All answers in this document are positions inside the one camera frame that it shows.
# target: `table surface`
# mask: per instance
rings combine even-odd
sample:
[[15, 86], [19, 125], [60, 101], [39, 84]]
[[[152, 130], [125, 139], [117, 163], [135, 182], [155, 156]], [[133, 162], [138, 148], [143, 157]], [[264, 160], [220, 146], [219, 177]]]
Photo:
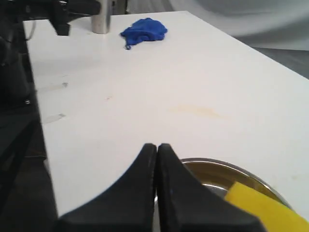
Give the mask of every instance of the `table surface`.
[[[119, 33], [146, 17], [165, 40], [125, 50]], [[107, 35], [71, 25], [60, 37], [37, 21], [28, 42], [59, 216], [164, 142], [252, 172], [309, 219], [307, 79], [188, 12], [113, 16]]]

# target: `metal bowl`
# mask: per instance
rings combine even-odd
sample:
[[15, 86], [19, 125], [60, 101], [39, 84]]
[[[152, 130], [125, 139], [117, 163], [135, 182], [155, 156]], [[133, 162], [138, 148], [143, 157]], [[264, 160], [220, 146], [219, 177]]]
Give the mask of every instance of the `metal bowl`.
[[238, 166], [206, 158], [182, 159], [182, 162], [203, 185], [222, 198], [235, 182], [239, 182], [291, 208], [270, 185]]

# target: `blue towel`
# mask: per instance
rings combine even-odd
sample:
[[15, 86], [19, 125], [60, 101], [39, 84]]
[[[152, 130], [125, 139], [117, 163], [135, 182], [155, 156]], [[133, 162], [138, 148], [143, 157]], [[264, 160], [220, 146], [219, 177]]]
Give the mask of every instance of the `blue towel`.
[[168, 30], [159, 21], [151, 18], [140, 19], [132, 24], [131, 27], [120, 33], [126, 39], [126, 49], [130, 50], [132, 45], [143, 41], [163, 40], [164, 34]]

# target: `stain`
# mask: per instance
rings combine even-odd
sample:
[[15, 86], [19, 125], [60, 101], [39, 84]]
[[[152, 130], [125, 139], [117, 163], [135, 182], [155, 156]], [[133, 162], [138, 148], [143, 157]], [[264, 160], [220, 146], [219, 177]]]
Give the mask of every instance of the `stain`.
[[69, 86], [69, 84], [67, 82], [64, 82], [64, 83], [59, 84], [59, 85], [42, 87], [42, 88], [37, 89], [36, 91], [42, 93], [42, 92], [48, 92], [48, 91], [52, 91], [52, 90], [67, 88], [68, 86]]
[[51, 115], [45, 119], [42, 119], [42, 124], [48, 124], [52, 122], [56, 122], [65, 117], [65, 114]]
[[196, 116], [203, 116], [203, 117], [222, 118], [222, 116], [220, 116], [212, 109], [205, 107], [198, 107], [194, 105], [179, 105], [175, 108], [172, 108], [170, 111], [174, 113], [190, 113]]

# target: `stainless steel cup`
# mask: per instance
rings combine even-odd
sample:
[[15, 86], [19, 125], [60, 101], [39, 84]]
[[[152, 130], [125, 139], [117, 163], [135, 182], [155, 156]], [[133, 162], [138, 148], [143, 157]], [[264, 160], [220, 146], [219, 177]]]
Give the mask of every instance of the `stainless steel cup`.
[[91, 17], [92, 32], [106, 34], [110, 31], [112, 0], [97, 0], [101, 3], [100, 14]]

